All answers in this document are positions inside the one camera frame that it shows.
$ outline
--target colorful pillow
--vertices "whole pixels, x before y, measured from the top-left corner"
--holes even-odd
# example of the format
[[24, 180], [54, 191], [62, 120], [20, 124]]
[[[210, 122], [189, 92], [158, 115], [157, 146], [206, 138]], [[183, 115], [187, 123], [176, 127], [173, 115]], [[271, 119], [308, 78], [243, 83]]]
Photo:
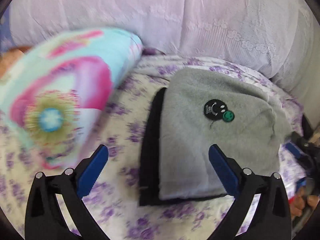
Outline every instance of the colorful pillow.
[[62, 33], [32, 49], [0, 80], [0, 109], [46, 168], [78, 161], [108, 98], [140, 59], [132, 33], [99, 28]]

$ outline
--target black smiley patch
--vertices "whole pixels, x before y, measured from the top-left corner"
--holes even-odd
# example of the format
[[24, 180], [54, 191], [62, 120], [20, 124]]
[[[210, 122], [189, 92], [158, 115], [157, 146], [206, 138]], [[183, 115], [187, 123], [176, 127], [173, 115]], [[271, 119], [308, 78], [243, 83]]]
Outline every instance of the black smiley patch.
[[228, 110], [226, 103], [218, 99], [212, 99], [205, 103], [204, 115], [213, 121], [231, 122], [235, 118], [234, 113]]

